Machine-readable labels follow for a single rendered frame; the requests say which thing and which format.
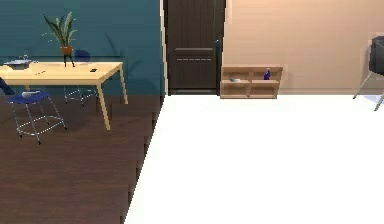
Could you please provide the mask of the black chair with grey legs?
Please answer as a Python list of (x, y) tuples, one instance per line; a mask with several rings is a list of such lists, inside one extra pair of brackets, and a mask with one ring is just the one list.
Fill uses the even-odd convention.
[(354, 94), (356, 98), (373, 74), (384, 77), (384, 36), (377, 36), (371, 40), (369, 48), (368, 74)]

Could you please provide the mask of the green potted house plant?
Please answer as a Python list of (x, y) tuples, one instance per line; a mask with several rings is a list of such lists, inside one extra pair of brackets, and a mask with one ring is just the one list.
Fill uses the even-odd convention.
[(67, 66), (67, 59), (70, 59), (72, 66), (75, 66), (72, 57), (73, 46), (71, 42), (74, 40), (73, 34), (76, 32), (76, 29), (73, 28), (75, 18), (72, 16), (72, 13), (69, 12), (54, 20), (49, 19), (46, 15), (44, 15), (43, 18), (50, 29), (50, 34), (59, 44), (60, 51), (63, 55), (64, 66)]

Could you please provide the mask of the low wooden shelf unit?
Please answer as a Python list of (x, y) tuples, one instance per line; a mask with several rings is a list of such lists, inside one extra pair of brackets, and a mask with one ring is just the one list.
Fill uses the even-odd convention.
[[(269, 80), (264, 80), (270, 68)], [(222, 99), (276, 99), (283, 74), (280, 65), (233, 65), (223, 66), (220, 81)], [(239, 83), (230, 79), (241, 79)]]

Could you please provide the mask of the dark brown room door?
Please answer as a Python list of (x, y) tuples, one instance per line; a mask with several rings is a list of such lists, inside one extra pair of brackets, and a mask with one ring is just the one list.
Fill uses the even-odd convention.
[(225, 9), (226, 0), (163, 0), (169, 95), (219, 94)]

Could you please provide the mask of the light wooden table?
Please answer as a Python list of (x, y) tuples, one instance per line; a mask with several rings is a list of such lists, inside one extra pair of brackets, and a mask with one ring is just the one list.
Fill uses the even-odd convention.
[(31, 63), (27, 69), (13, 70), (9, 66), (0, 66), (0, 77), (8, 85), (30, 86), (95, 86), (97, 88), (105, 128), (111, 129), (108, 110), (102, 84), (115, 73), (120, 75), (120, 83), (124, 103), (128, 103), (128, 95), (124, 80), (122, 62), (78, 62), (75, 66), (64, 66), (60, 62)]

